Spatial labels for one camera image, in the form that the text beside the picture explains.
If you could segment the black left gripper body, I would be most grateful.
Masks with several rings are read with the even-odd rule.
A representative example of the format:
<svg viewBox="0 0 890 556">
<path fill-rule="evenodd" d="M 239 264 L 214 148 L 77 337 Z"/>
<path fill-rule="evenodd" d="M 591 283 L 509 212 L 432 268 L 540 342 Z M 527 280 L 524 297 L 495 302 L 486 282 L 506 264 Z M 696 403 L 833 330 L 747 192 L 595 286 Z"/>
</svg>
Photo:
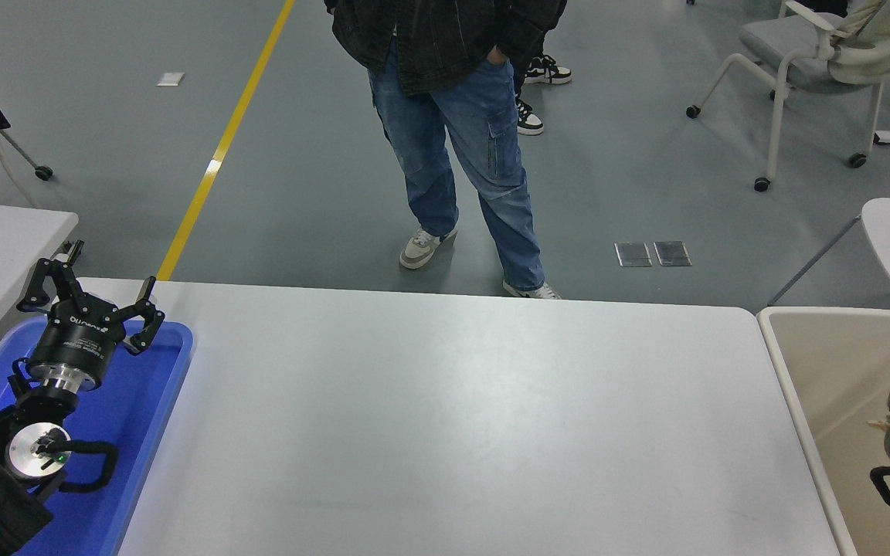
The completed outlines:
<svg viewBox="0 0 890 556">
<path fill-rule="evenodd" d="M 63 365 L 102 381 L 112 362 L 114 349 L 126 337 L 126 328 L 112 317 L 117 307 L 106 300 L 88 303 L 82 312 L 72 300 L 55 303 L 47 314 L 45 330 L 29 355 L 29 376 L 42 381 L 46 371 Z"/>
</svg>

